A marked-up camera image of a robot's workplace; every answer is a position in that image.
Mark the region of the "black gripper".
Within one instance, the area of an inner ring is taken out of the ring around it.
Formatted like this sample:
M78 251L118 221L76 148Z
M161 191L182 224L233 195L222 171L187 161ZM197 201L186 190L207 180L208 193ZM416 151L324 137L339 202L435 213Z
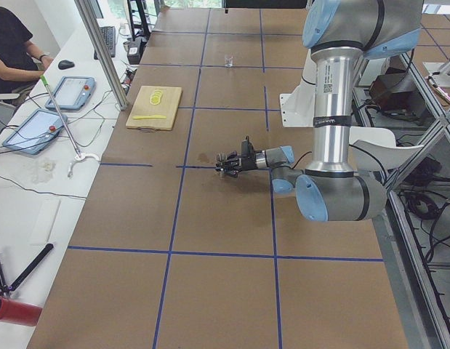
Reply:
M256 154L254 151L247 153L242 153L239 155L236 151L231 153L219 153L216 157L217 162L229 162L229 161L239 161L238 166L234 167L221 167L216 166L215 171L218 172L220 177L232 177L237 178L239 172L251 171L257 168L256 164Z

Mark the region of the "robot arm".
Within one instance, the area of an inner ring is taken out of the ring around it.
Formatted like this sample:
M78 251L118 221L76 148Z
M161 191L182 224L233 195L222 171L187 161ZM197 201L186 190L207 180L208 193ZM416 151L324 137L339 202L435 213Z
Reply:
M357 175L347 161L354 67L362 57L392 57L415 48L422 6L421 1L316 1L302 35L316 64L312 161L298 170L289 146L256 151L244 140L240 152L217 157L216 170L236 177L269 169L273 190L294 193L308 220L377 216L386 203L384 185Z

